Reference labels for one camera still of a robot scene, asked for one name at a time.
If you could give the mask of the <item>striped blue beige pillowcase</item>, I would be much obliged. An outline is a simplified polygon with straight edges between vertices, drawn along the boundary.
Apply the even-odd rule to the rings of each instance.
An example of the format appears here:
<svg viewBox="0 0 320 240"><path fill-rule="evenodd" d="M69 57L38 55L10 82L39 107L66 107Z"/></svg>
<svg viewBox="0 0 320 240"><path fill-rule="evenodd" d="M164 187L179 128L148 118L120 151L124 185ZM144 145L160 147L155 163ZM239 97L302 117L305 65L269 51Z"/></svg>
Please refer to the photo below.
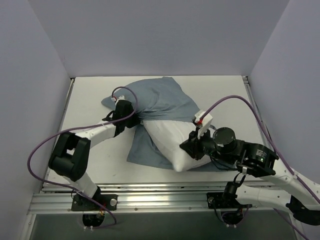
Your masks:
<svg viewBox="0 0 320 240"><path fill-rule="evenodd" d="M130 163L174 170L171 162L158 150L143 121L181 121L193 123L192 120L199 107L185 94L181 86L172 77L143 79L128 84L111 96L104 98L101 104L115 110L116 104L111 97L124 96L133 106L137 107L136 114L140 124L135 128L132 146L127 156ZM218 169L210 161L201 167L193 168L192 172L216 172Z"/></svg>

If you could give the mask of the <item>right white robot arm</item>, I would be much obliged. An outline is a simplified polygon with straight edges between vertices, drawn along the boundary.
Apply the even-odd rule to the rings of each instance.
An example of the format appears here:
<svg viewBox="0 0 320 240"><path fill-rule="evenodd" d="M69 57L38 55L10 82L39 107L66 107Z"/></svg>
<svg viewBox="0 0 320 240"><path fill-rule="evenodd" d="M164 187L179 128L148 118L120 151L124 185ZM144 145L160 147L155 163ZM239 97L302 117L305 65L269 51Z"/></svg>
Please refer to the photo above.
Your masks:
<svg viewBox="0 0 320 240"><path fill-rule="evenodd" d="M252 176L275 186L275 189L249 187L243 179L233 179L227 182L223 192L207 194L209 208L262 206L292 214L307 225L320 224L319 184L289 170L266 146L239 140L231 128L222 127L201 137L192 131L180 148L195 160L208 156L211 161L233 165L243 177Z"/></svg>

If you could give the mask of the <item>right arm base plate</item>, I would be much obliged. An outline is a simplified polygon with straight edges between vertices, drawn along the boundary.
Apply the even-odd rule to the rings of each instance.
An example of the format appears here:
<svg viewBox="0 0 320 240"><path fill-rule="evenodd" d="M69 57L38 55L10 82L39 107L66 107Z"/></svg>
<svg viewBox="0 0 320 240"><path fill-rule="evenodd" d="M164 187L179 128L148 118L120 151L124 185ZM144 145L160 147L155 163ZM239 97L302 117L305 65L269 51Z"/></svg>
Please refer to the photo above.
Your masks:
<svg viewBox="0 0 320 240"><path fill-rule="evenodd" d="M252 208L252 204L241 204L237 194L229 194L225 192L207 192L207 206L209 209L238 209Z"/></svg>

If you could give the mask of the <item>white pillow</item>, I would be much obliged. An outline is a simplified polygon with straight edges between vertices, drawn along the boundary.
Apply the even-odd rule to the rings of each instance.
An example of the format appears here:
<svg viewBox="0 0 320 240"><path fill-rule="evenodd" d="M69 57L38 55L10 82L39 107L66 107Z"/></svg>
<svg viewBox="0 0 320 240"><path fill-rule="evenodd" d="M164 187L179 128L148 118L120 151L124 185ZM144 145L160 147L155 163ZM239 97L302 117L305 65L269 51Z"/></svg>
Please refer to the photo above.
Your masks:
<svg viewBox="0 0 320 240"><path fill-rule="evenodd" d="M208 156L195 160L180 148L180 144L189 138L189 133L196 129L193 123L176 120L144 120L143 126L176 172L185 172L210 163Z"/></svg>

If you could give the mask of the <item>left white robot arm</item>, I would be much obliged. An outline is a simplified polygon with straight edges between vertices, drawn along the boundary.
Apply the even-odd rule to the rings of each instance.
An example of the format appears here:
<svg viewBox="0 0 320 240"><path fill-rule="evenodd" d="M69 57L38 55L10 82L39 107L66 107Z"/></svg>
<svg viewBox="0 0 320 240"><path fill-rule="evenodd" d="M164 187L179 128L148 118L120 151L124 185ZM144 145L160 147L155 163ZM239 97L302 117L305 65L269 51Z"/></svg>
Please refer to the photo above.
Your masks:
<svg viewBox="0 0 320 240"><path fill-rule="evenodd" d="M64 177L73 187L84 193L83 204L90 210L97 209L103 203L100 188L87 174L90 149L115 138L126 128L130 129L140 123L130 101L119 99L115 110L99 122L97 127L74 133L61 134L53 149L48 166L58 175Z"/></svg>

